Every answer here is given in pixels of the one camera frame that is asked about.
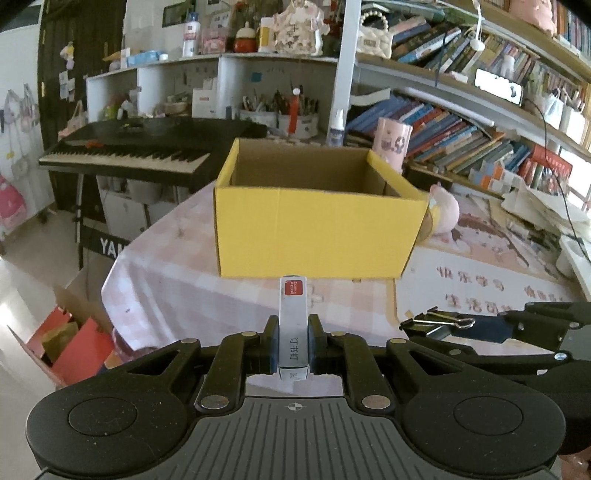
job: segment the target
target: black cord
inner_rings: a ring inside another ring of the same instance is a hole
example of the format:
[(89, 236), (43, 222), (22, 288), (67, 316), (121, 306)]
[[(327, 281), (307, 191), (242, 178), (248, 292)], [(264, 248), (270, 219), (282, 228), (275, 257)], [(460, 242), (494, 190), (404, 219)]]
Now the black cord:
[(439, 70), (441, 70), (441, 65), (443, 64), (443, 56), (445, 55), (445, 52), (448, 48), (448, 45), (445, 43), (446, 40), (447, 30), (443, 34), (443, 45), (441, 46), (441, 50), (439, 52), (439, 62), (437, 62), (437, 71), (435, 72), (435, 88), (437, 88), (437, 84), (439, 83)]
[(562, 195), (562, 199), (564, 200), (564, 208), (566, 210), (566, 217), (569, 219), (570, 229), (573, 231), (574, 239), (576, 240), (579, 248), (581, 249), (581, 252), (583, 252), (583, 256), (587, 259), (587, 262), (589, 262), (591, 264), (591, 260), (589, 259), (589, 255), (587, 254), (587, 251), (585, 250), (583, 243), (579, 239), (579, 236), (577, 235), (577, 232), (574, 229), (573, 221), (570, 219), (569, 203), (566, 200), (566, 195), (564, 194), (564, 190), (562, 188), (562, 185), (560, 184), (560, 179), (558, 178), (558, 176), (556, 175), (556, 172), (554, 171), (554, 169), (550, 166), (550, 163), (548, 162), (548, 123), (546, 122), (546, 119), (544, 118), (544, 114), (542, 113), (542, 110), (540, 109), (540, 107), (538, 107), (535, 104), (535, 102), (533, 102), (532, 100), (530, 100), (528, 98), (526, 98), (525, 100), (527, 100), (529, 103), (531, 103), (535, 107), (535, 109), (537, 111), (539, 111), (539, 113), (542, 117), (542, 121), (544, 122), (544, 155), (546, 157), (546, 166), (552, 172), (552, 175), (554, 176), (554, 178), (556, 179), (556, 183), (558, 184), (558, 188), (560, 189), (560, 194)]
[(35, 477), (33, 480), (41, 480), (41, 477), (42, 477), (43, 475), (45, 475), (46, 473), (48, 473), (48, 472), (49, 472), (49, 468), (48, 468), (48, 467), (45, 467), (43, 470), (41, 470), (41, 471), (38, 473), (38, 475), (37, 475), (37, 476), (36, 476), (36, 477)]

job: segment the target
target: poster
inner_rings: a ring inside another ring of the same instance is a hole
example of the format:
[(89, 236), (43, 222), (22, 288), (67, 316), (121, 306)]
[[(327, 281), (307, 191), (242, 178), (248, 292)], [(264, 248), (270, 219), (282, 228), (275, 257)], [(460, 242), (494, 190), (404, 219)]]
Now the poster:
[(396, 313), (403, 321), (432, 307), (458, 313), (497, 315), (531, 301), (576, 301), (570, 284), (430, 248), (415, 247), (396, 281)]
[(559, 283), (568, 280), (558, 272), (551, 255), (531, 241), (524, 241), (493, 218), (500, 209), (480, 197), (456, 195), (460, 205), (457, 226), (444, 235), (432, 236), (422, 246), (471, 258), (489, 265)]

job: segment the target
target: metal pole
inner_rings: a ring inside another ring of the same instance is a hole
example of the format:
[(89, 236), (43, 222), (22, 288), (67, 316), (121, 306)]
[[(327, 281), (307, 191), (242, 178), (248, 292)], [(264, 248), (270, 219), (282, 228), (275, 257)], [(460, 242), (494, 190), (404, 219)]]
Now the metal pole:
[(361, 0), (347, 0), (347, 3), (345, 4), (345, 21), (343, 22), (343, 36), (340, 43), (339, 62), (336, 66), (333, 100), (330, 107), (329, 126), (336, 111), (339, 109), (343, 111), (345, 122), (347, 120), (360, 20)]
[(84, 188), (84, 174), (78, 174), (76, 185), (76, 243), (78, 244), (78, 269), (84, 268), (84, 249), (82, 248), (82, 190)]

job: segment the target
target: pink cup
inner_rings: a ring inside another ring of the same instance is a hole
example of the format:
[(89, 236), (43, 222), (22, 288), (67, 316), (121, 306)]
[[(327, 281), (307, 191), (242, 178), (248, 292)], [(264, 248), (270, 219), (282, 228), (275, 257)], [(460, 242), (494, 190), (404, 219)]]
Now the pink cup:
[(408, 150), (412, 125), (401, 124), (389, 118), (378, 120), (372, 150), (382, 157), (397, 172), (402, 173), (402, 161)]

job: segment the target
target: electronic keyboard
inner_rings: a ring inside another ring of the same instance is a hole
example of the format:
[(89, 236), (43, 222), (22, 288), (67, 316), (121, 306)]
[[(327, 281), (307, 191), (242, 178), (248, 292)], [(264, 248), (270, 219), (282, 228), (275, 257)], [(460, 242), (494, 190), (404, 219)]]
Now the electronic keyboard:
[(213, 181), (236, 137), (263, 138), (263, 125), (189, 117), (86, 125), (39, 160), (40, 167), (201, 188)]

